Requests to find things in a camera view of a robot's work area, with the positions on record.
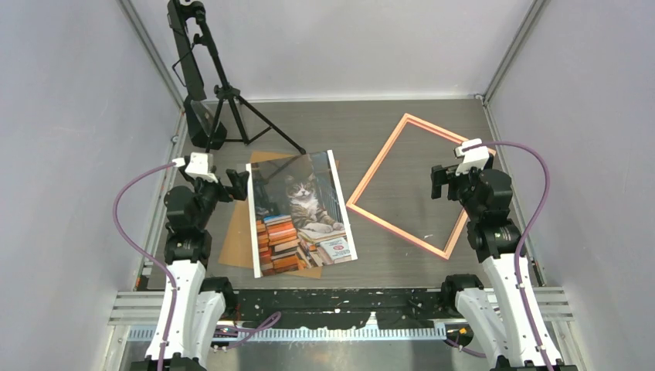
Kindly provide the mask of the pink wooden picture frame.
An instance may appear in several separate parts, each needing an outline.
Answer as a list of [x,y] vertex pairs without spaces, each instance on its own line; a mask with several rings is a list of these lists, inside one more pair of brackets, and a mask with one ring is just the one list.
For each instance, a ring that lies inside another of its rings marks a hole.
[[456,134],[452,131],[449,131],[445,128],[442,128],[438,125],[432,124],[428,121],[425,121],[417,116],[405,113],[402,118],[400,119],[399,123],[395,126],[394,130],[392,133],[389,135],[388,139],[386,140],[385,144],[382,146],[382,149],[380,152],[376,155],[373,163],[370,165],[368,168],[367,172],[365,173],[364,177],[361,179],[357,187],[355,188],[354,192],[351,194],[349,197],[348,201],[346,202],[346,206],[349,210],[357,213],[358,215],[366,218],[367,220],[371,221],[377,226],[380,226],[382,229],[396,235],[397,237],[402,238],[403,240],[411,243],[412,245],[415,245],[417,247],[420,247],[431,254],[434,254],[441,259],[444,260],[449,260],[454,248],[456,246],[457,241],[460,238],[461,233],[463,232],[463,229],[468,221],[468,215],[467,212],[464,209],[461,209],[460,214],[458,218],[456,219],[456,222],[450,232],[450,235],[446,241],[446,244],[444,247],[436,247],[433,246],[432,244],[426,242],[423,239],[420,239],[416,236],[413,236],[411,233],[406,232],[399,228],[398,226],[393,225],[392,223],[380,218],[379,216],[374,215],[373,213],[370,213],[369,211],[362,209],[360,206],[356,205],[356,202],[359,200],[359,198],[362,196],[364,193],[366,187],[370,183],[371,180],[373,180],[373,177],[375,173],[378,171],[379,167],[385,160],[385,157],[389,154],[390,150],[392,149],[392,146],[395,144],[396,140],[402,133],[402,131],[406,128],[408,125],[413,125],[417,128],[420,128],[426,132],[429,132],[431,134],[434,134],[436,136],[439,136],[443,139],[446,139],[447,141],[450,141],[452,143],[461,145],[466,141],[469,141],[469,138],[465,138],[462,135]]

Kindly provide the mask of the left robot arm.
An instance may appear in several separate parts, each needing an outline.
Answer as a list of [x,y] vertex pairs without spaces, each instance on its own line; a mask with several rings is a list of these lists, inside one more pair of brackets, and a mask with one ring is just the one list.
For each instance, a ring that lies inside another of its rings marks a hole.
[[236,313],[236,294],[226,277],[207,277],[212,236],[206,229],[218,203],[247,197],[248,172],[227,170],[230,186],[197,179],[164,197],[166,285],[157,327],[141,361],[131,370],[204,370],[218,320]]

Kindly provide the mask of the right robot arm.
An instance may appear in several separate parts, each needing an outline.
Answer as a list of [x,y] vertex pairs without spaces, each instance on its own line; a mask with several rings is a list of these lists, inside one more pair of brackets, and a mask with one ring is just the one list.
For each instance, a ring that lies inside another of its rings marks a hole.
[[447,186],[447,198],[469,216],[467,239],[497,302],[490,303],[478,276],[453,274],[441,286],[443,311],[467,320],[491,370],[575,370],[551,340],[535,297],[522,234],[509,217],[511,177],[492,168],[457,174],[456,166],[437,165],[430,178],[432,198]]

